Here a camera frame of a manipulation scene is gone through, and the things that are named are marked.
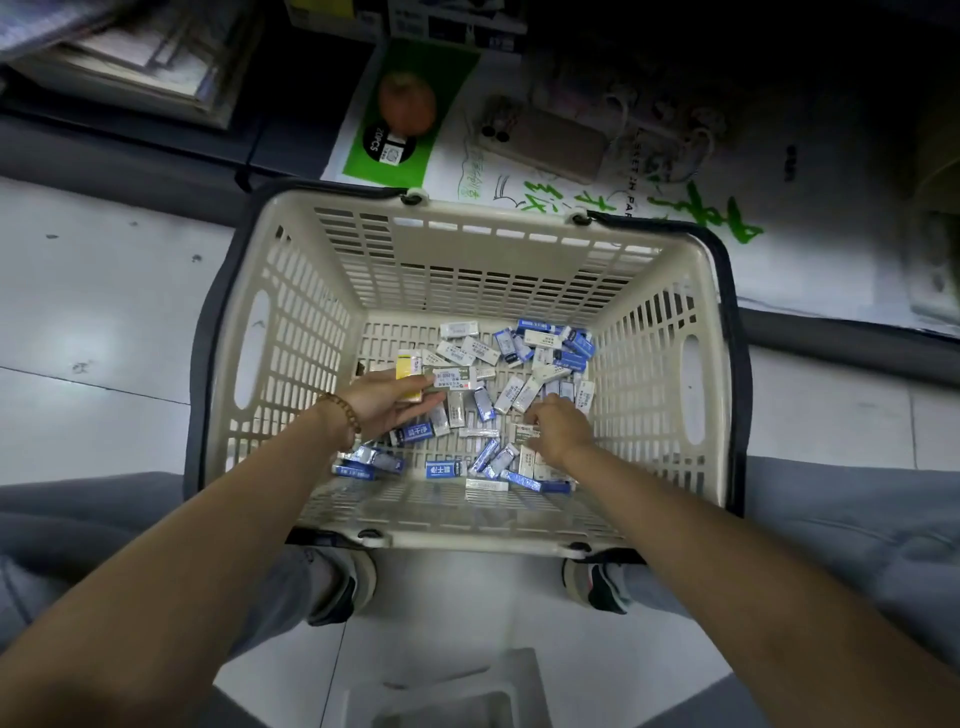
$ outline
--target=tiled floor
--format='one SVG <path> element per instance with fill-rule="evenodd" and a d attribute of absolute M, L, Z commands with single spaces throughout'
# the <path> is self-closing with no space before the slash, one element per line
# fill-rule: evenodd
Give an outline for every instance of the tiled floor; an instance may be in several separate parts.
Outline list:
<path fill-rule="evenodd" d="M 0 484 L 182 472 L 193 328 L 230 231 L 4 180 L 0 225 Z M 960 393 L 752 354 L 751 453 L 960 470 Z M 224 667 L 218 685 L 272 728 L 335 726 L 352 685 L 533 646 L 558 728 L 633 726 L 728 671 L 688 620 L 567 601 L 551 560 L 377 559 L 369 612 L 346 630 L 302 625 Z"/>

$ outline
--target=sneaker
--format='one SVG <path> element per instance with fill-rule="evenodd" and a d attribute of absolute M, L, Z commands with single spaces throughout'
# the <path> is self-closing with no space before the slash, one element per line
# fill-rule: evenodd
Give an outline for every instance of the sneaker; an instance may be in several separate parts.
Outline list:
<path fill-rule="evenodd" d="M 317 605 L 306 618 L 307 624 L 311 627 L 341 624 L 370 603 L 376 590 L 376 564 L 367 551 L 307 546 L 303 552 L 308 561 L 311 553 L 321 556 L 343 575 L 333 596 Z"/>
<path fill-rule="evenodd" d="M 561 576 L 566 592 L 575 602 L 589 609 L 625 615 L 633 600 L 618 578 L 619 571 L 617 564 L 585 564 L 564 559 Z"/>

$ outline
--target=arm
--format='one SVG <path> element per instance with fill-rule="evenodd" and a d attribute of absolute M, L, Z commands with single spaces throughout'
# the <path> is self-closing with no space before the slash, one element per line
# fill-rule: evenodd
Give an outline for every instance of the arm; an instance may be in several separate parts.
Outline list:
<path fill-rule="evenodd" d="M 365 437 L 429 410 L 428 377 L 378 372 L 341 397 Z M 210 688 L 255 590 L 338 450 L 344 412 L 321 400 L 236 468 L 117 552 L 0 656 L 0 725 L 157 725 Z"/>
<path fill-rule="evenodd" d="M 527 445 L 567 471 L 683 603 L 777 726 L 943 726 L 960 678 L 789 546 L 593 444 L 551 395 Z"/>

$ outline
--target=phone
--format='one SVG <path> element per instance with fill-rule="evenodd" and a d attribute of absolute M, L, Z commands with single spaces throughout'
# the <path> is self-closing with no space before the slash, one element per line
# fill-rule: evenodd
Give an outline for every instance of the phone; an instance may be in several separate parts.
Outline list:
<path fill-rule="evenodd" d="M 607 150 L 595 129 L 507 96 L 492 96 L 477 125 L 477 144 L 532 167 L 590 184 Z"/>

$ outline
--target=white plastic basket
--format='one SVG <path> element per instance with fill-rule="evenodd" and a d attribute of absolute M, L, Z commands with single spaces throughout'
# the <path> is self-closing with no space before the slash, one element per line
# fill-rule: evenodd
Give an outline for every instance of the white plastic basket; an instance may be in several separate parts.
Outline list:
<path fill-rule="evenodd" d="M 444 321 L 477 319 L 490 343 L 517 318 L 593 333 L 585 377 L 596 382 L 590 417 L 603 447 L 742 515 L 750 360 L 715 236 L 686 223 L 535 215 L 325 182 L 261 189 L 233 237 L 195 339 L 188 488 L 216 479 L 358 365 L 382 368 L 398 349 L 436 345 Z M 691 370 L 682 352 L 693 342 Z M 494 398 L 515 371 L 497 366 Z M 501 432 L 516 419 L 498 416 Z M 473 493 L 425 479 L 426 460 L 482 445 L 454 430 L 398 449 L 402 476 L 334 478 L 293 538 L 629 558 L 611 551 L 627 545 L 583 488 Z"/>

